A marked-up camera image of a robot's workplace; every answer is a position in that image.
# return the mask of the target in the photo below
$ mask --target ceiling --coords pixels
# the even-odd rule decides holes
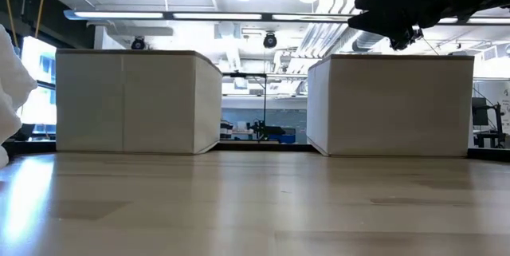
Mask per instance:
[[[223,11],[223,12],[282,12],[355,14],[354,0],[60,0],[75,10],[128,10],[128,11]],[[479,15],[505,16],[507,10],[494,9]],[[262,60],[276,61],[285,50],[295,52],[294,57],[317,59],[328,53],[352,51],[352,42],[360,32],[346,25],[239,22],[234,24],[234,38],[225,38],[217,22],[170,21],[115,21],[103,23],[108,34],[120,44],[129,46],[135,35],[146,35],[155,49],[193,49],[205,54],[214,63],[230,63],[227,69],[241,66],[247,61],[260,60],[259,71],[267,69]],[[242,33],[246,29],[259,29],[261,33]],[[278,45],[265,49],[262,45],[265,32],[275,32]],[[479,46],[488,42],[510,42],[510,27],[437,26],[424,31],[421,40],[398,53],[440,53]],[[378,39],[372,53],[394,53],[387,40]],[[289,71],[306,71],[310,61],[294,59]]]

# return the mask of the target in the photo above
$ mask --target white box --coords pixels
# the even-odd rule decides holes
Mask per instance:
[[[333,55],[308,71],[308,140],[326,156],[465,156],[473,58]]]
[[[90,69],[89,58],[94,61],[94,70],[82,73]],[[115,69],[105,74],[103,68],[108,67]],[[86,101],[77,106],[75,96],[85,94],[87,87],[97,82],[108,83],[117,90],[92,90],[91,100],[85,98]],[[80,83],[80,88],[69,90],[76,83]],[[221,84],[219,69],[196,52],[59,50],[57,149],[206,152],[219,141]],[[96,98],[108,100],[118,109],[105,110],[106,104]],[[69,117],[81,107],[86,109],[79,120]],[[89,111],[102,114],[97,117]],[[116,129],[106,128],[104,119],[116,120]],[[87,126],[87,133],[76,129],[80,126]]]

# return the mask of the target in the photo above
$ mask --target white cloth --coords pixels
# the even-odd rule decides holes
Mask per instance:
[[[0,25],[0,143],[22,126],[16,111],[36,88],[37,82],[26,71],[14,52],[9,34]],[[5,150],[0,147],[0,167],[8,161]]]

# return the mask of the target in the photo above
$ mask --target security camera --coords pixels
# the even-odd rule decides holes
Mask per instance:
[[[145,49],[145,37],[135,37],[135,40],[131,44],[131,49]]]
[[[267,33],[264,38],[264,47],[266,49],[272,49],[277,46],[277,37],[274,33]]]

